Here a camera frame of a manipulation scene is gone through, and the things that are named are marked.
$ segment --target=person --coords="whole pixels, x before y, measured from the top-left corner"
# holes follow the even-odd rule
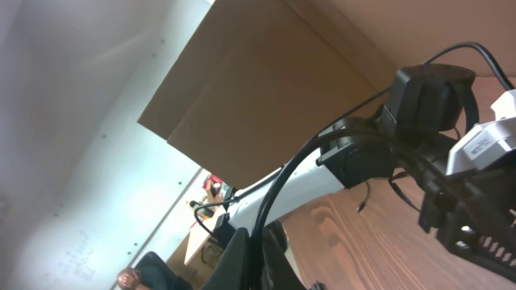
[[[117,285],[122,290],[171,290],[172,285],[154,267],[127,267],[119,273]]]

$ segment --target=dark sleeve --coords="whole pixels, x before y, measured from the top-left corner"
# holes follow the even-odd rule
[[[142,275],[142,284],[151,290],[170,290],[169,287],[172,287],[167,277],[157,267],[141,267],[139,271]]]

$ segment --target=robotic arm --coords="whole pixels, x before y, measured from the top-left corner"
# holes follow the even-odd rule
[[[423,230],[437,228],[449,252],[516,282],[516,90],[500,74],[508,90],[492,105],[496,120],[479,124],[473,71],[428,63],[400,69],[374,116],[335,122],[299,154],[320,143],[319,150],[304,159],[296,155],[252,193],[244,189],[227,201],[218,228],[232,230],[216,229],[215,235],[232,238],[204,289],[215,289],[221,277],[235,278],[227,271],[231,263],[241,270],[234,289],[302,288],[263,226],[369,178],[388,178],[405,199],[392,183],[395,168],[404,168],[425,192],[418,220]],[[463,108],[467,134],[458,142],[440,134],[456,126]]]

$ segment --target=white wall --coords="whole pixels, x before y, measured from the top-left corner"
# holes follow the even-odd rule
[[[115,1],[110,0],[108,4],[112,5]],[[4,43],[5,47],[9,48],[7,51],[11,56],[16,56],[19,53],[14,51],[16,48],[31,49],[27,47],[30,46],[28,44],[36,46],[39,44],[38,41],[24,43],[26,39],[12,32],[16,31],[22,34],[24,30],[30,30],[31,28],[27,27],[27,22],[35,21],[33,19],[34,14],[43,11],[44,17],[49,18],[45,21],[51,24],[48,28],[59,28],[52,26],[59,24],[56,23],[57,21],[52,21],[52,17],[67,12],[66,10],[56,11],[56,8],[62,8],[59,5],[73,10],[85,10],[93,5],[91,2],[67,3],[69,2],[65,0],[53,2],[45,2],[44,0],[26,1],[20,8],[19,13],[19,19],[23,19],[23,21],[15,20],[14,28]],[[105,2],[98,0],[94,3],[102,6],[102,3]],[[138,14],[139,9],[148,8],[142,3],[146,2],[133,2],[136,6],[131,7],[133,9],[131,13]],[[138,66],[133,67],[120,62],[121,67],[114,68],[109,64],[113,64],[110,63],[110,60],[117,59],[124,48],[139,43],[142,38],[126,39],[127,41],[123,41],[120,47],[97,58],[89,59],[87,62],[80,62],[80,67],[87,68],[86,70],[92,74],[91,76],[87,75],[87,77],[92,77],[99,84],[122,81],[123,77],[118,75],[119,73],[131,74],[132,77],[129,81],[126,81],[127,85],[121,94],[115,92],[114,89],[108,89],[99,94],[98,89],[100,88],[91,87],[95,83],[92,82],[89,84],[89,88],[83,88],[84,95],[78,96],[77,100],[75,99],[76,96],[70,96],[73,101],[66,98],[59,99],[64,103],[60,103],[56,107],[54,102],[56,100],[52,99],[55,95],[51,93],[56,92],[54,89],[59,88],[59,85],[50,85],[47,91],[48,96],[40,96],[46,98],[39,100],[36,99],[37,90],[31,89],[28,94],[30,98],[26,100],[30,107],[23,106],[22,102],[18,103],[18,100],[13,97],[12,102],[15,105],[10,109],[15,110],[12,110],[10,114],[7,110],[0,112],[0,114],[7,114],[14,119],[16,119],[16,116],[13,116],[14,114],[30,118],[31,113],[40,113],[38,110],[43,109],[49,109],[49,111],[44,112],[43,117],[53,119],[52,112],[58,110],[60,114],[64,111],[65,113],[62,114],[66,116],[66,118],[59,118],[48,124],[51,131],[55,131],[55,134],[59,135],[58,141],[63,144],[56,143],[55,139],[50,139],[46,143],[45,141],[48,138],[42,132],[37,131],[35,135],[31,135],[31,132],[27,130],[26,122],[25,126],[13,125],[16,131],[20,135],[24,135],[27,140],[23,143],[25,147],[19,148],[20,156],[37,151],[41,153],[37,156],[45,162],[39,163],[37,168],[32,168],[33,163],[30,160],[27,161],[27,164],[17,165],[15,161],[20,161],[23,158],[13,159],[13,168],[0,168],[0,176],[5,177],[0,181],[9,181],[8,177],[16,177],[17,174],[21,177],[25,174],[23,170],[32,169],[34,174],[29,177],[36,176],[41,182],[35,184],[31,178],[18,178],[18,182],[14,185],[22,188],[29,184],[31,187],[25,188],[25,192],[29,193],[41,191],[42,188],[49,193],[40,193],[39,198],[33,198],[28,193],[27,196],[31,198],[30,200],[22,201],[18,199],[18,208],[10,213],[6,223],[7,226],[4,226],[0,232],[0,247],[2,247],[2,261],[0,262],[2,263],[2,269],[0,271],[8,273],[8,270],[15,266],[14,271],[9,275],[8,289],[110,288],[118,271],[128,265],[134,258],[134,254],[199,170],[198,165],[193,161],[136,123],[137,118],[163,80],[166,72],[210,7],[206,0],[171,0],[168,2],[159,1],[159,3],[159,6],[148,9],[154,11],[157,18],[159,18],[159,15],[166,15],[164,17],[164,29],[162,31],[158,30],[159,33],[150,33],[149,35],[152,35],[152,37],[145,38],[144,45],[142,44],[141,48],[144,53],[141,55],[134,54],[135,59],[133,61]],[[94,17],[76,20],[85,21],[88,25],[91,25],[94,28],[91,33],[97,33],[106,39],[110,39],[108,37],[110,35],[106,32],[110,30],[109,22],[102,25],[98,23],[102,22],[102,17],[116,15],[121,6],[124,5],[120,1],[115,4],[118,5],[104,6],[100,10],[92,8],[92,13],[95,12],[99,17],[97,22],[95,22]],[[134,17],[132,21],[142,22],[145,19]],[[88,35],[79,34],[70,37],[76,37],[77,43],[75,44],[78,48],[88,40]],[[46,37],[42,36],[38,40],[50,41],[44,38]],[[66,67],[69,64],[66,59],[69,55],[65,52],[66,50],[44,51],[51,58],[41,61],[45,61],[45,66],[50,65],[52,67],[52,62],[56,61],[57,63],[61,62]],[[14,76],[0,75],[0,81],[7,86],[9,86],[9,81],[17,81],[20,83],[19,88],[22,88],[25,82],[37,81],[35,77],[24,81],[15,78],[16,76],[23,77],[33,69],[33,62],[40,61],[40,58],[45,58],[47,55],[36,54],[36,56],[24,60],[24,62],[22,61],[23,57],[18,56],[17,60],[22,61],[21,64],[27,67]],[[9,63],[7,58],[0,58],[0,64],[2,64],[2,60],[4,64]],[[16,63],[9,64],[13,68],[19,65]],[[48,79],[53,81],[52,84],[63,83],[63,87],[60,88],[63,91],[59,90],[59,95],[63,92],[66,93],[69,82],[75,81],[74,77],[77,77],[66,76],[66,70],[60,73],[58,76],[48,76]],[[89,97],[88,89],[95,92],[94,95],[97,98],[95,101],[84,102],[83,99]],[[110,106],[109,98],[114,93],[118,94],[119,97]],[[28,111],[23,114],[19,113],[24,109]],[[102,110],[107,112],[107,117],[102,116]],[[98,127],[95,129],[95,122],[90,120],[90,114],[94,116],[94,119],[97,119],[97,122],[102,123],[100,130]],[[42,117],[41,114],[36,114],[32,120],[33,124],[38,125],[38,122],[45,121],[44,119],[42,121],[40,117]],[[11,125],[13,123],[12,118],[6,118],[11,121]],[[13,130],[13,127],[2,126],[0,129],[8,131]],[[92,130],[94,133],[93,140],[90,136],[89,142],[85,140],[88,137],[87,134],[82,134],[87,131],[86,129]],[[87,145],[85,154],[79,158],[78,163],[74,163],[73,157],[78,152],[80,153],[82,144]],[[15,147],[18,144],[10,143],[9,145]],[[59,174],[53,172],[53,165],[59,165],[57,166],[60,170]],[[57,177],[53,180],[45,174],[56,174]],[[66,184],[62,186],[64,190],[59,190],[60,183]],[[35,214],[42,212],[43,209],[51,209],[51,211]],[[16,234],[19,226],[23,224],[19,221],[25,219],[24,217],[30,215],[29,213],[34,213],[32,216],[40,220],[39,224],[34,226],[31,222],[24,221],[31,224],[28,227],[31,229],[31,233],[28,236]]]

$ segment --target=hand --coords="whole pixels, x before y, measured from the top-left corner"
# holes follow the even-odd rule
[[[120,272],[117,285],[122,290],[135,290],[141,284],[141,274],[138,270],[127,268]]]

